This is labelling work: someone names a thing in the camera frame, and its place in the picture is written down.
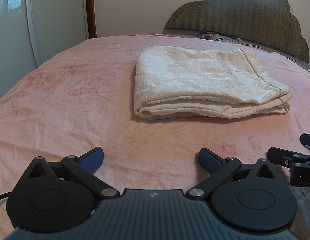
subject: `folded blanket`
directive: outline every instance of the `folded blanket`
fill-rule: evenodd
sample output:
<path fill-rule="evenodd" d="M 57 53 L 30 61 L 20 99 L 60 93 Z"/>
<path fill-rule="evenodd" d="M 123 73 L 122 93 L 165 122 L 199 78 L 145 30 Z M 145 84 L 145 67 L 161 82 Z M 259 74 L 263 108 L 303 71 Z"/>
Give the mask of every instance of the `folded blanket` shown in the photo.
<path fill-rule="evenodd" d="M 137 58 L 134 112 L 144 119 L 286 114 L 291 97 L 251 49 L 150 47 Z"/>

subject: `wrinkled fabric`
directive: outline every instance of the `wrinkled fabric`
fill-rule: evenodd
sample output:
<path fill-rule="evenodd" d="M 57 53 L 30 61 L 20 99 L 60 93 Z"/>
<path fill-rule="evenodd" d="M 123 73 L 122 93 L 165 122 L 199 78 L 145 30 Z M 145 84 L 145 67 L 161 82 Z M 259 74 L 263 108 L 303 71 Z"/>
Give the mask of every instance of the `wrinkled fabric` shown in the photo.
<path fill-rule="evenodd" d="M 255 163 L 270 147 L 303 154 L 310 133 L 310 75 L 277 53 L 252 49 L 269 76 L 290 88 L 287 114 L 237 119 L 181 117 L 145 120 L 134 114 L 138 54 L 151 46 L 196 51 L 247 49 L 219 41 L 163 35 L 89 39 L 61 52 L 26 75 L 0 99 L 0 194 L 13 189 L 31 160 L 60 161 L 96 146 L 104 150 L 95 176 L 124 188 L 190 189 L 207 178 L 197 153 L 207 147 L 222 158 Z M 289 170 L 278 167 L 287 181 Z M 310 236 L 310 188 L 296 194 L 293 232 Z M 0 201 L 0 240 L 13 227 Z"/>
<path fill-rule="evenodd" d="M 271 78 L 251 49 L 222 52 L 150 47 L 136 63 L 135 114 L 240 118 L 286 114 L 289 88 Z"/>

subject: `ribbed plastic surface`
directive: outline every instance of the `ribbed plastic surface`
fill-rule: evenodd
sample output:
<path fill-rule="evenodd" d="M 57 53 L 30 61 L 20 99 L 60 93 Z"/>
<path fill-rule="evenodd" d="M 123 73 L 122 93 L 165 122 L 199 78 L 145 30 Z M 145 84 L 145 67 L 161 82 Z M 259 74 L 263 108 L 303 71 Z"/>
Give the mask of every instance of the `ribbed plastic surface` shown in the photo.
<path fill-rule="evenodd" d="M 204 150 L 199 151 L 198 155 L 199 164 L 207 171 L 209 175 L 214 174 L 220 168 L 222 168 L 223 164 L 220 160 L 214 158 L 214 156 L 205 152 Z"/>
<path fill-rule="evenodd" d="M 90 174 L 94 174 L 95 171 L 102 165 L 104 161 L 104 152 L 102 148 L 91 153 L 89 156 L 80 161 L 79 166 L 87 170 Z"/>
<path fill-rule="evenodd" d="M 104 200 L 81 225 L 60 233 L 15 230 L 7 240 L 297 240 L 285 231 L 270 236 L 247 235 L 221 223 L 204 201 L 181 190 L 127 189 L 119 199 Z"/>

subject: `mattress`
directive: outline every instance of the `mattress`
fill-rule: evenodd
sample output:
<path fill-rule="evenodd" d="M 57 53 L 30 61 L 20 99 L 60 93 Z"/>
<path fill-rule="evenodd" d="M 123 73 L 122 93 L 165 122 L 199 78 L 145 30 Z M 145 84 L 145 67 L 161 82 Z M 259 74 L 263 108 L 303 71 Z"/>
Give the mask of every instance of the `mattress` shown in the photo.
<path fill-rule="evenodd" d="M 253 49 L 261 65 L 290 87 L 288 114 L 239 119 L 184 117 L 144 120 L 134 114 L 138 54 L 150 46 L 235 50 L 244 45 L 165 35 L 90 39 L 61 52 L 25 76 L 0 99 L 0 194 L 11 191 L 36 156 L 60 161 L 101 146 L 95 175 L 124 188 L 187 190 L 207 177 L 196 153 L 255 163 L 270 147 L 310 154 L 299 142 L 310 133 L 310 75 L 277 53 Z M 276 166 L 287 181 L 288 169 Z M 299 203 L 292 231 L 310 237 L 310 188 L 292 188 Z M 0 201 L 0 239 L 12 231 Z"/>

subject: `black device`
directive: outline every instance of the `black device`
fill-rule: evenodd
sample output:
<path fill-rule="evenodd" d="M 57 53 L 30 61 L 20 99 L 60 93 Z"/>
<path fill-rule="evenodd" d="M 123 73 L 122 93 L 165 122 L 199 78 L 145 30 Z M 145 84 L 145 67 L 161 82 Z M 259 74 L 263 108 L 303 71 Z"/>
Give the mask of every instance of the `black device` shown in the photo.
<path fill-rule="evenodd" d="M 61 162 L 32 160 L 10 194 L 15 227 L 7 240 L 290 239 L 297 201 L 267 159 L 223 159 L 207 148 L 200 165 L 210 174 L 182 190 L 118 190 L 93 173 L 100 147 Z"/>
<path fill-rule="evenodd" d="M 300 142 L 310 146 L 310 134 L 303 133 Z M 310 155 L 272 147 L 267 156 L 270 162 L 290 169 L 291 186 L 310 187 Z"/>

